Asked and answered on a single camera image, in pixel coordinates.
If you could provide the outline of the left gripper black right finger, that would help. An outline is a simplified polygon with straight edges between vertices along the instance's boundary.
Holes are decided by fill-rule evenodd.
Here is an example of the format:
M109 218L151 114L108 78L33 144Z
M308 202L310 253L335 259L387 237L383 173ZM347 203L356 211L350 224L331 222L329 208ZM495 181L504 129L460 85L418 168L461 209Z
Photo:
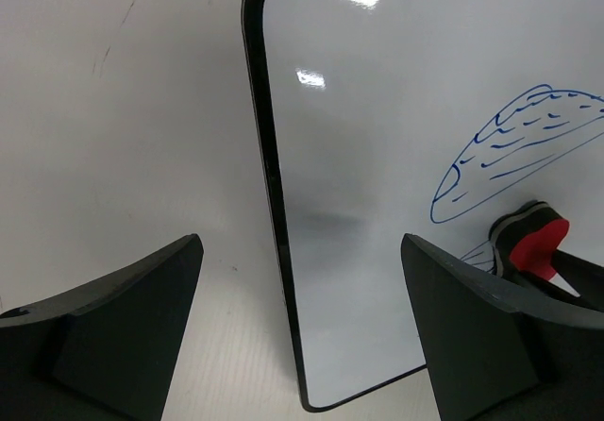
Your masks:
M600 420L603 314L407 234L401 260L443 420Z

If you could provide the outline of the red bone-shaped eraser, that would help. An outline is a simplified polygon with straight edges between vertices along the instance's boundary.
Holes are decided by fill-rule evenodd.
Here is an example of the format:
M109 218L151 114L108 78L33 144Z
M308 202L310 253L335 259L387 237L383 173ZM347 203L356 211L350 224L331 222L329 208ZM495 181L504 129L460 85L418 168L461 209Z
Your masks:
M501 216L488 234L495 274L508 278L518 271L552 281L558 275L552 259L569 229L570 222L545 201L529 201Z

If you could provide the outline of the white whiteboard black frame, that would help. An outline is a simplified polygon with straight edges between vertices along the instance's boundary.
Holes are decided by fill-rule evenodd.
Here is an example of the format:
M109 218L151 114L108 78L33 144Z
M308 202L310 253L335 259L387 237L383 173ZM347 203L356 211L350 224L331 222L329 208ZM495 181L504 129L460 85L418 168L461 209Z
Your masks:
M400 258L480 270L533 200L603 260L603 0L243 0L243 40L300 400L422 369Z

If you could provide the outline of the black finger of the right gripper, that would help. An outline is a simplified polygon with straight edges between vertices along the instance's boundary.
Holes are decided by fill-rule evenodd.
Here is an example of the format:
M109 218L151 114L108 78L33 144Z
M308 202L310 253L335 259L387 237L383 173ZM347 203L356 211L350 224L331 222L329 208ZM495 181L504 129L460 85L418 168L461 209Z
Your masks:
M495 251L495 274L535 294L603 312L603 267L563 251L512 258Z

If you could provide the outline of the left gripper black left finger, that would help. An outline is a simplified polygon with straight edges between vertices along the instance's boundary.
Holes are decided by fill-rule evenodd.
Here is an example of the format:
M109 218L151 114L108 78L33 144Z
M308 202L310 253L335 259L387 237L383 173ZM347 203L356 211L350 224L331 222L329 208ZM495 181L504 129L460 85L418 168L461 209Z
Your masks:
M1 315L4 420L159 420L204 249L184 236Z

